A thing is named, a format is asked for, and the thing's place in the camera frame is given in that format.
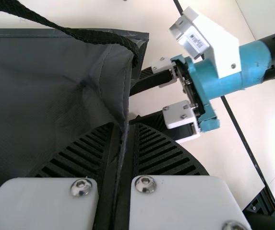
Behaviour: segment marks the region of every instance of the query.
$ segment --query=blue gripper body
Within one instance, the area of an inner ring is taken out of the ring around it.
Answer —
[[[262,41],[254,41],[240,46],[239,54],[242,71],[224,78],[218,78],[213,64],[208,59],[193,63],[190,57],[173,58],[188,64],[189,74],[205,110],[198,118],[202,132],[219,128],[219,120],[209,100],[263,82],[264,74],[271,64],[271,54],[267,46]]]

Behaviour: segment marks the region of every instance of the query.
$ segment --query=screw hole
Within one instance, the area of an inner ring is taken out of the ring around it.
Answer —
[[[146,178],[146,177],[142,178],[142,183],[143,184],[149,184],[150,183],[149,178]]]
[[[78,181],[78,182],[76,183],[76,186],[79,187],[79,188],[83,187],[84,185],[85,185],[85,182],[84,182],[84,181]]]

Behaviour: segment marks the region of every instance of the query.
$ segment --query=bag handle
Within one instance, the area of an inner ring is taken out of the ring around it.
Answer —
[[[123,37],[121,35],[103,31],[81,30],[62,27],[53,22],[50,22],[48,19],[25,7],[18,0],[0,0],[0,11],[58,29],[64,32],[65,34],[70,35],[75,39],[83,41],[85,43],[91,43],[94,45],[119,44],[121,46],[126,47],[134,54],[132,62],[133,67],[135,67],[138,64],[138,46],[130,39]]]

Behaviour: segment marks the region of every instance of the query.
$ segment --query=black rubber pad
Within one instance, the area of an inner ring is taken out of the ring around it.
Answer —
[[[134,176],[208,175],[205,168],[182,146],[144,124],[136,124]]]
[[[113,126],[108,123],[80,136],[28,177],[89,177],[100,188]]]

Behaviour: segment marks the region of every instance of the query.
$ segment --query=barcode label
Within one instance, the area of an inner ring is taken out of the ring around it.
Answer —
[[[189,36],[189,39],[198,47],[198,48],[201,48],[204,46],[203,42],[198,38],[196,37],[194,34],[191,34]]]

